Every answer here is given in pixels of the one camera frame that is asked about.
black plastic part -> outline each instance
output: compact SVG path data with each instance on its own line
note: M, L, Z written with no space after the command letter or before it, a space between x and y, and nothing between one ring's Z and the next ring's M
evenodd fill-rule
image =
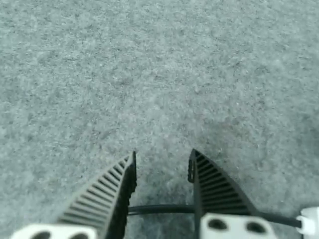
M94 227L98 239L122 239L136 179L133 152L106 168L77 192L56 223Z
M240 187L212 160L193 149L188 180L194 183L195 233L206 213L258 216L258 211Z

